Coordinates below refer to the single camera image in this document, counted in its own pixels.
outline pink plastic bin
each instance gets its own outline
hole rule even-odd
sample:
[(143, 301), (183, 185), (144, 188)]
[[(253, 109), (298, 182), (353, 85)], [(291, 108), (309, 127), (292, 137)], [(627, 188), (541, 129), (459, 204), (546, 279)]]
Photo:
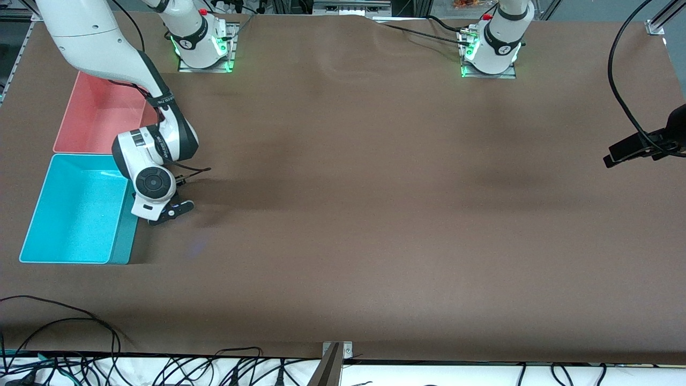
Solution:
[(138, 90), (79, 72), (53, 151), (112, 154), (119, 133), (157, 122)]

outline blue bin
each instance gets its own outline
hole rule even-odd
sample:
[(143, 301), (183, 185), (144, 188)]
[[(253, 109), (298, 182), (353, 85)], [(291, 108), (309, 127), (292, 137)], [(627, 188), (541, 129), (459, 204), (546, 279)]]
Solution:
[(126, 264), (138, 218), (111, 155), (55, 154), (19, 261)]

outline metal post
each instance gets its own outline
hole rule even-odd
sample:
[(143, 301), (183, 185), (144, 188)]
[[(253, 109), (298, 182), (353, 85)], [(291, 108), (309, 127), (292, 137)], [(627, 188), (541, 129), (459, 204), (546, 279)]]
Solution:
[(684, 7), (686, 7), (686, 0), (670, 0), (660, 12), (646, 21), (646, 30), (650, 35), (664, 35), (663, 27), (665, 24), (678, 15)]
[(345, 354), (344, 342), (331, 342), (307, 386), (339, 386)]

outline brown table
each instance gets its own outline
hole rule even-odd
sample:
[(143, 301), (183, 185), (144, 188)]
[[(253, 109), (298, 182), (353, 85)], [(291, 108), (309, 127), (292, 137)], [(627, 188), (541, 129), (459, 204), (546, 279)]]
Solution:
[[(141, 223), (127, 266), (18, 262), (76, 75), (39, 24), (0, 109), (0, 295), (93, 311), (129, 351), (685, 360), (685, 164), (602, 163), (632, 133), (606, 81), (618, 24), (533, 23), (508, 81), (461, 78), (450, 44), (356, 16), (258, 16), (234, 73), (175, 73), (161, 21), (135, 17), (200, 136), (188, 164), (213, 168), (180, 189), (196, 209)], [(683, 103), (638, 23), (617, 83), (647, 130)], [(72, 315), (0, 309), (10, 347)], [(108, 344), (79, 324), (29, 348)]]

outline black circular joint cap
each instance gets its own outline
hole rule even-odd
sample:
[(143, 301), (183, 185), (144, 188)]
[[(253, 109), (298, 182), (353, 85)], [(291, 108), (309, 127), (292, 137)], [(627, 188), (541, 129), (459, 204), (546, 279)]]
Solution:
[(162, 198), (172, 186), (172, 179), (162, 168), (145, 168), (136, 177), (138, 191), (150, 198)]

